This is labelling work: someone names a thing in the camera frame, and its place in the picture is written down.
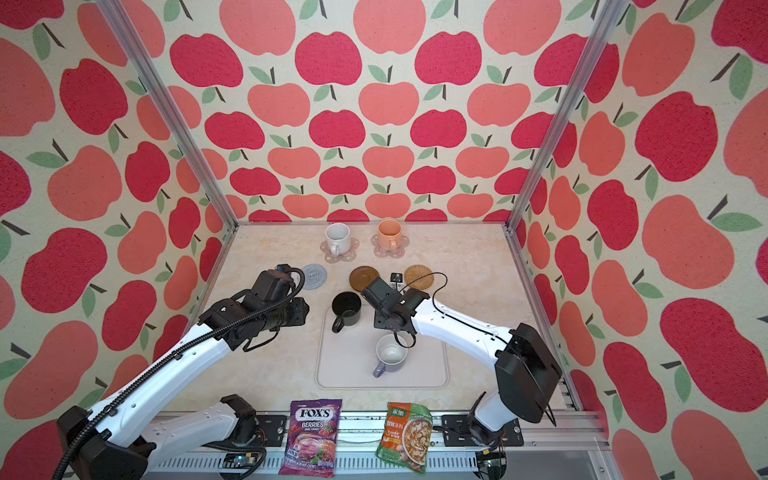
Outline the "round woven rattan coaster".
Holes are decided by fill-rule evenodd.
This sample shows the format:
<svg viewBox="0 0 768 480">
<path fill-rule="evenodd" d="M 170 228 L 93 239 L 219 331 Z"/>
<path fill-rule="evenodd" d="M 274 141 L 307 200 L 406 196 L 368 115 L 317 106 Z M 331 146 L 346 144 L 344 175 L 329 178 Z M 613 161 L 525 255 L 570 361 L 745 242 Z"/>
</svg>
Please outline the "round woven rattan coaster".
<svg viewBox="0 0 768 480">
<path fill-rule="evenodd" d="M 405 271 L 404 280 L 406 288 L 425 291 L 434 285 L 434 272 L 426 265 L 411 265 Z"/>
</svg>

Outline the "round grey coaster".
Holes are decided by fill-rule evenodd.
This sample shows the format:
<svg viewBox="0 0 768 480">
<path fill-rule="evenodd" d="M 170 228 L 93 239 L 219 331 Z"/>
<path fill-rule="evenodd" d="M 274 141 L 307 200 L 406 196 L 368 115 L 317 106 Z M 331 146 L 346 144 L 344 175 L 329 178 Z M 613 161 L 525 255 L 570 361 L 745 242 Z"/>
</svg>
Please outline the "round grey coaster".
<svg viewBox="0 0 768 480">
<path fill-rule="evenodd" d="M 327 270 L 320 264 L 309 264 L 302 268 L 305 277 L 304 288 L 317 290 L 327 281 Z"/>
</svg>

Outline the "round brown wooden coaster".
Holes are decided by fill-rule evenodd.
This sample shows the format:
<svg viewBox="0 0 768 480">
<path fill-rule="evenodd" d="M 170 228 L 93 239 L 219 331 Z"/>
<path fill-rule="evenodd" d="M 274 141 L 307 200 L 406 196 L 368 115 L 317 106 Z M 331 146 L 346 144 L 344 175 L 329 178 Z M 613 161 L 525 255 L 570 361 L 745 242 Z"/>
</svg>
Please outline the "round brown wooden coaster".
<svg viewBox="0 0 768 480">
<path fill-rule="evenodd" d="M 372 282 L 380 277 L 379 272 L 371 266 L 356 267 L 349 275 L 349 283 L 353 290 L 362 293 Z"/>
</svg>

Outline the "pink flower silicone coaster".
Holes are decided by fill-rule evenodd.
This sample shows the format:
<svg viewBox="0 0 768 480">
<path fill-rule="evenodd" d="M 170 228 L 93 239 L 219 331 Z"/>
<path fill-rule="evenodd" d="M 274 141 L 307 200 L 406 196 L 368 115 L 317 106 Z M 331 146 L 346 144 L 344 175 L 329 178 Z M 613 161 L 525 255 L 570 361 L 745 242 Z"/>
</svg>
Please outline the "pink flower silicone coaster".
<svg viewBox="0 0 768 480">
<path fill-rule="evenodd" d="M 409 239 L 408 236 L 401 236 L 400 237 L 400 243 L 398 244 L 398 246 L 396 248 L 394 248 L 394 249 L 385 249 L 379 243 L 379 235 L 378 234 L 374 234 L 371 237 L 371 244 L 373 245 L 373 248 L 374 248 L 374 250 L 373 250 L 374 255 L 377 258 L 390 257 L 390 258 L 399 259 L 399 258 L 403 258 L 405 256 L 406 248 L 410 244 L 410 239 Z"/>
</svg>

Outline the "orange pink mug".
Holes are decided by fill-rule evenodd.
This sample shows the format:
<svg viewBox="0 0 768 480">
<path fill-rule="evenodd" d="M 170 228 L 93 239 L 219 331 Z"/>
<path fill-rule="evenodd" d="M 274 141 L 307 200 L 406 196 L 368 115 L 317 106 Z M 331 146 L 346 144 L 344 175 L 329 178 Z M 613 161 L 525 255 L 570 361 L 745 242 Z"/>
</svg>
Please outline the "orange pink mug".
<svg viewBox="0 0 768 480">
<path fill-rule="evenodd" d="M 378 246 L 385 251 L 395 251 L 401 245 L 402 225 L 395 219 L 382 220 L 377 228 Z"/>
</svg>

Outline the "white mug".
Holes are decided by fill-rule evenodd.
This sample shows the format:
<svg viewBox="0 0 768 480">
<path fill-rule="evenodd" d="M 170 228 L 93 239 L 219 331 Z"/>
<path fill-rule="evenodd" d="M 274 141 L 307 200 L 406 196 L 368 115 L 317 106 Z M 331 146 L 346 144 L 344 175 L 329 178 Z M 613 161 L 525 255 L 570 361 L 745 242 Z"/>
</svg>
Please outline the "white mug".
<svg viewBox="0 0 768 480">
<path fill-rule="evenodd" d="M 350 249 L 351 231 L 348 225 L 344 223 L 330 224 L 326 228 L 325 236 L 334 256 L 344 254 Z"/>
</svg>

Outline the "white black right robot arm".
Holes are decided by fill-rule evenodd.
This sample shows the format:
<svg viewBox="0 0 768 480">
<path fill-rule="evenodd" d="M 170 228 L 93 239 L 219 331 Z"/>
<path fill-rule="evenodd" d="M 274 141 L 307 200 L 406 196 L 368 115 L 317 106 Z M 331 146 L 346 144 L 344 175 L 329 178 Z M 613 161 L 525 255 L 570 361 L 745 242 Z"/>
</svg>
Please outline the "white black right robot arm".
<svg viewBox="0 0 768 480">
<path fill-rule="evenodd" d="M 374 309 L 375 328 L 406 333 L 412 340 L 419 336 L 440 340 L 493 371 L 496 390 L 482 394 L 467 415 L 467 433 L 477 441 L 490 443 L 515 420 L 556 422 L 550 400 L 563 372 L 532 326 L 482 322 L 424 291 L 397 290 L 382 279 L 372 281 L 362 296 Z"/>
</svg>

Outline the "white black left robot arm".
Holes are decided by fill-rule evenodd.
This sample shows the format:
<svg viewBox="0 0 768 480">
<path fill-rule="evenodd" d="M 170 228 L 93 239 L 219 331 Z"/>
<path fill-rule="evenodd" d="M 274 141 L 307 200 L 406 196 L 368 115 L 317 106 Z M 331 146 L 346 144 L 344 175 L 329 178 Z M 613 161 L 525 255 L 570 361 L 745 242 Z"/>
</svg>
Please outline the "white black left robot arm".
<svg viewBox="0 0 768 480">
<path fill-rule="evenodd" d="M 302 326 L 310 311 L 301 297 L 261 301 L 226 298 L 160 359 L 91 409 L 72 407 L 57 421 L 63 457 L 53 473 L 80 479 L 139 479 L 164 461 L 197 447 L 256 452 L 264 435 L 256 410 L 230 394 L 211 407 L 170 421 L 163 410 L 201 373 L 236 350 L 255 349 L 262 332 Z"/>
</svg>

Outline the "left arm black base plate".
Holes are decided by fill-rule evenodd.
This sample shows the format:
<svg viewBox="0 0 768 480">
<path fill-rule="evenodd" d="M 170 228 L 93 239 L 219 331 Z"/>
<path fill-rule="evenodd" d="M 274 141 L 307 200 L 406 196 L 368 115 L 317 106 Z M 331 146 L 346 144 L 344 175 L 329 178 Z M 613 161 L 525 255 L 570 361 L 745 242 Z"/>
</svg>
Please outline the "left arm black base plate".
<svg viewBox="0 0 768 480">
<path fill-rule="evenodd" d="M 225 451 L 279 447 L 285 437 L 287 420 L 286 415 L 261 414 L 245 420 L 239 419 L 228 438 L 206 443 L 205 447 Z"/>
</svg>

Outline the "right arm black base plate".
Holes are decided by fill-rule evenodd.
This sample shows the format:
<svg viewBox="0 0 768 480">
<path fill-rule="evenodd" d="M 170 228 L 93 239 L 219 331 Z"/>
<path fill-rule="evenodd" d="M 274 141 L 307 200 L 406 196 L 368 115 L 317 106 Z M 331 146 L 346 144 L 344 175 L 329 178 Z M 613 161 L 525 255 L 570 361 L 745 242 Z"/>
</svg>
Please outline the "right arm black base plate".
<svg viewBox="0 0 768 480">
<path fill-rule="evenodd" d="M 433 429 L 443 437 L 446 447 L 477 446 L 494 449 L 500 446 L 522 447 L 524 439 L 518 420 L 508 422 L 498 432 L 486 431 L 468 415 L 443 415 Z"/>
</svg>

